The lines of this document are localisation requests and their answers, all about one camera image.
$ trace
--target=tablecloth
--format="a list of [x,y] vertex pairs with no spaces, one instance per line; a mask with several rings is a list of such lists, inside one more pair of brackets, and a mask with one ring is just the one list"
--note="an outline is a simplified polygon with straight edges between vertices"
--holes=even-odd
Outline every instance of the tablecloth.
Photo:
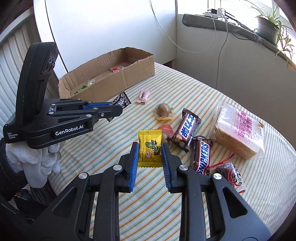
[[[148,102],[137,103],[140,89],[151,90]],[[207,135],[217,104],[225,101],[243,110],[264,125],[263,159],[244,160],[235,155],[234,165],[247,187],[242,197],[274,233],[296,202],[296,152],[292,145],[271,125],[240,106],[219,91],[163,65],[155,63],[152,76],[126,90],[132,104],[110,123],[99,120],[91,133],[70,139],[62,149],[61,172],[49,176],[50,184],[59,194],[80,172],[90,175],[103,172],[118,163],[138,141],[138,131],[156,129],[170,124],[175,131],[181,122],[183,108],[196,113],[202,123],[195,134]],[[173,120],[156,120],[152,110],[159,103],[175,108]],[[185,153],[175,145],[172,154],[182,163],[190,164],[192,151]],[[232,153],[215,143],[210,164],[218,163]],[[210,235],[205,205],[206,234]],[[119,225],[121,240],[178,240],[181,218],[181,194],[170,194],[165,186],[162,168],[138,168],[136,184],[130,194],[119,195]]]

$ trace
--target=packaged bread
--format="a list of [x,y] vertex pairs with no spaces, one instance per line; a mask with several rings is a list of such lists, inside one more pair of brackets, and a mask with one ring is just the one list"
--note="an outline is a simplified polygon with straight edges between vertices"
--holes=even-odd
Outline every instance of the packaged bread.
[[264,156],[263,125],[226,102],[219,103],[210,138],[244,159]]

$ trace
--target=metal pivot bolt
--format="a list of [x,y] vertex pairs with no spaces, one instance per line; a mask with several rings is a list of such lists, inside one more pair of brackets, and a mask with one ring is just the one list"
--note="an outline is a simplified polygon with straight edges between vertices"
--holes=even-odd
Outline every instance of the metal pivot bolt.
[[87,178],[87,173],[86,173],[86,172],[82,172],[82,173],[80,173],[80,174],[78,175],[78,177],[79,177],[80,179],[86,179],[86,178]]
[[121,165],[115,165],[115,166],[113,166],[113,170],[115,170],[115,171],[120,171],[122,169],[122,166]]
[[179,166],[179,169],[180,169],[181,171],[187,171],[187,170],[188,170],[188,166],[186,166],[186,165],[180,165],[180,166]]
[[217,180],[222,179],[222,176],[221,176],[220,173],[214,173],[213,177],[214,177],[215,179],[217,179]]

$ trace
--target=window sill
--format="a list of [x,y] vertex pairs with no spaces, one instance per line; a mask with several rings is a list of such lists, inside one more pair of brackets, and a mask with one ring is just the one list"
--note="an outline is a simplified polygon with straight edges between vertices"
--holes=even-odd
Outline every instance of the window sill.
[[[217,20],[217,19],[214,19],[214,21],[216,25],[216,30],[226,32],[226,24],[224,21]],[[199,16],[199,15],[184,14],[182,23],[188,27],[214,29],[212,18]],[[254,39],[254,34],[250,31],[247,31],[244,28],[238,27],[236,25],[231,25],[231,30],[233,33],[239,34],[247,39],[250,39],[250,40]],[[267,49],[269,49],[274,53],[277,53],[279,50],[277,47],[272,45],[267,40],[259,37],[258,35],[256,35],[256,39],[252,41],[261,43],[264,47],[266,47]],[[286,57],[282,52],[280,52],[278,56],[281,57],[284,61],[286,61]],[[288,58],[288,64],[294,70],[296,70],[296,65],[290,60],[290,58]]]

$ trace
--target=gloved hand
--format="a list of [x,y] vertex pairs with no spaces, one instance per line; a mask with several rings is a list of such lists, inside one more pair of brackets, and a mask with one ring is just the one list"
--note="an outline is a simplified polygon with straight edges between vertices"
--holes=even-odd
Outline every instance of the gloved hand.
[[60,172],[57,161],[62,157],[59,148],[64,144],[61,142],[38,150],[28,147],[26,142],[6,144],[7,162],[15,173],[24,170],[31,187],[42,188],[52,171]]

